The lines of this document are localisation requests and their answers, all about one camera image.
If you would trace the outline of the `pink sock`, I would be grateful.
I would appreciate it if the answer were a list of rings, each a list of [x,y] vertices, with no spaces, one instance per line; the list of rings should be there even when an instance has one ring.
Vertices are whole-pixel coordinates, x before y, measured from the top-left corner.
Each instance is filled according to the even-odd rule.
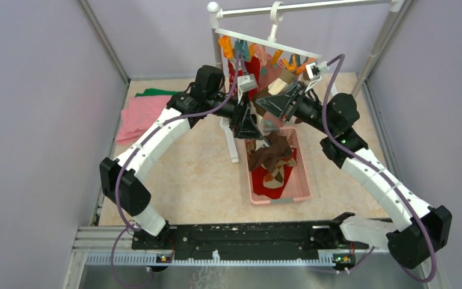
[[[260,120],[259,128],[260,130],[266,135],[273,131],[279,131],[281,127],[284,126],[284,123],[270,114],[266,112]]]
[[[260,61],[258,88],[259,90],[263,90],[279,77],[285,65],[282,61],[272,63],[272,56],[270,54],[263,54],[258,59]]]

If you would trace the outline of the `red santa sock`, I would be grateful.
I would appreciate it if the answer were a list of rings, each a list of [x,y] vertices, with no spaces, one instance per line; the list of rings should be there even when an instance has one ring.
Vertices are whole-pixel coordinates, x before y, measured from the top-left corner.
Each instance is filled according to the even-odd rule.
[[[251,172],[253,192],[259,196],[269,196],[272,189],[268,187],[271,180],[271,174],[262,166]]]
[[[291,193],[289,191],[292,190],[292,187],[295,184],[296,177],[298,176],[298,172],[297,172],[298,150],[293,149],[292,152],[293,152],[292,158],[295,160],[296,165],[293,167],[291,173],[289,174],[289,178],[288,178],[286,184],[281,188],[272,189],[272,192],[271,192],[271,194],[269,196],[271,199],[275,199],[275,200],[283,199],[283,198],[286,198],[286,197],[291,195]]]

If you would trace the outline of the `red snowflake sock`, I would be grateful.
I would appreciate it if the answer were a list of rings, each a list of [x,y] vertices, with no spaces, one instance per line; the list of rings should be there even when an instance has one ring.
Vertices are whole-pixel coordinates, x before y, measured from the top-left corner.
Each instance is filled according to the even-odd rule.
[[[229,84],[228,84],[228,89],[232,87],[232,84],[234,82],[235,78],[235,67],[236,67],[236,61],[235,60],[230,60],[227,59],[227,68],[229,70]],[[257,88],[254,90],[250,90],[248,92],[248,97],[251,99],[258,91],[259,91],[259,76],[260,76],[260,62],[257,57],[252,57],[251,61],[245,62],[245,69],[246,71],[250,74],[253,75],[256,83],[257,83]]]

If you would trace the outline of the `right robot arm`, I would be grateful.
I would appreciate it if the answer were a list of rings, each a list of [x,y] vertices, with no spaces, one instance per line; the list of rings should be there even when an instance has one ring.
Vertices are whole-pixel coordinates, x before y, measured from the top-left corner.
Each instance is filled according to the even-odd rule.
[[[323,101],[300,83],[280,94],[256,100],[279,120],[293,117],[326,134],[321,140],[325,156],[353,177],[385,210],[388,222],[343,213],[331,223],[330,243],[345,248],[351,242],[387,250],[406,269],[426,260],[436,261],[446,246],[452,222],[444,206],[434,207],[417,197],[381,164],[373,151],[353,129],[359,119],[356,100],[339,93]]]

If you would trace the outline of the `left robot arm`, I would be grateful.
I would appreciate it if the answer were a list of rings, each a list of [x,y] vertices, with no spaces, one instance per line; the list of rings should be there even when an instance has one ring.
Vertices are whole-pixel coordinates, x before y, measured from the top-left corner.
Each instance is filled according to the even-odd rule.
[[[224,81],[221,69],[199,68],[189,87],[170,98],[153,125],[129,149],[99,165],[103,194],[120,216],[131,216],[130,222],[124,221],[127,228],[145,231],[146,241],[155,249],[168,243],[168,224],[151,205],[143,181],[159,157],[209,114],[229,121],[232,139],[262,139],[248,100],[248,93],[257,88],[256,78],[247,73],[235,77],[228,93],[222,92]]]

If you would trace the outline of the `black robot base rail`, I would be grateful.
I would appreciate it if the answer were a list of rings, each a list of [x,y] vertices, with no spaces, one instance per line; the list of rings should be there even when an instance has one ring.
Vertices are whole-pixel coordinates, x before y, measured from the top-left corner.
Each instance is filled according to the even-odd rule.
[[[136,232],[133,250],[154,253],[154,267],[311,266],[343,270],[364,243],[340,241],[328,221],[170,225],[157,237]]]

